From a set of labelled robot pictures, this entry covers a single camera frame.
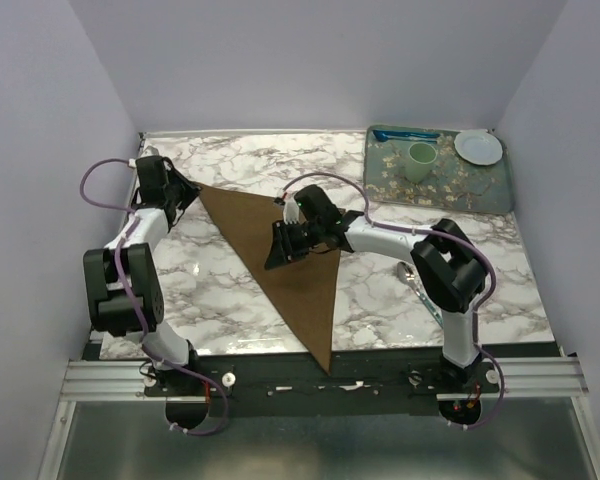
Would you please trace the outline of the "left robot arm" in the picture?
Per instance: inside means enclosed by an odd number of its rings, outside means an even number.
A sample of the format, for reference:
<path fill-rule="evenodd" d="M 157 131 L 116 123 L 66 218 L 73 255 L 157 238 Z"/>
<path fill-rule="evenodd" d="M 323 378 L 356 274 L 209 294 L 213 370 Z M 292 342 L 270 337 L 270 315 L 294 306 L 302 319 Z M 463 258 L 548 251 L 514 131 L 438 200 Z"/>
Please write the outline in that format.
<path fill-rule="evenodd" d="M 136 173 L 137 188 L 127 206 L 88 197 L 86 183 L 96 168 L 122 164 Z M 201 188 L 172 160 L 161 155 L 106 159 L 83 175 L 79 192 L 92 206 L 126 214 L 126 223 L 104 247 L 83 255 L 87 306 L 92 328 L 138 345 L 181 395 L 194 393 L 202 380 L 191 343 L 164 320 L 165 304 L 153 253 L 198 198 Z"/>

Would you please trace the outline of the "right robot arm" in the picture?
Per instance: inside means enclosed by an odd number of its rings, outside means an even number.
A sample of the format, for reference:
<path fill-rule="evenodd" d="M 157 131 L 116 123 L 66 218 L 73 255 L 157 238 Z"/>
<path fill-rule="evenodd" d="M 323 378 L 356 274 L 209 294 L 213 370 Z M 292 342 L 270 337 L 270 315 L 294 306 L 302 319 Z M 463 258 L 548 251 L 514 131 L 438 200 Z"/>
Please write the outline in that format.
<path fill-rule="evenodd" d="M 397 224 L 372 222 L 362 211 L 339 209 L 324 192 L 309 185 L 295 194 L 282 193 L 274 203 L 283 218 L 272 224 L 267 270 L 306 258 L 320 245 L 348 253 L 374 253 L 415 268 L 426 295 L 442 316 L 440 379 L 460 392 L 476 380 L 473 364 L 480 356 L 477 328 L 470 312 L 485 288 L 487 269 L 458 225 L 442 219 L 427 232 Z"/>

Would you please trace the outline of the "brown cloth napkin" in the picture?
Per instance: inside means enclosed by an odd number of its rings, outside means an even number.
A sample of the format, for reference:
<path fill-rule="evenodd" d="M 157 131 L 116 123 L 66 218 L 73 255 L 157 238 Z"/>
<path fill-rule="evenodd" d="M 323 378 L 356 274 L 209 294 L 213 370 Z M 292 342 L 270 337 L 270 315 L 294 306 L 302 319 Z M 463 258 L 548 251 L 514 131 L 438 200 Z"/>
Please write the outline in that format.
<path fill-rule="evenodd" d="M 200 200 L 286 325 L 329 374 L 340 253 L 311 254 L 267 271 L 272 226 L 282 218 L 274 200 L 209 185 L 201 187 Z"/>

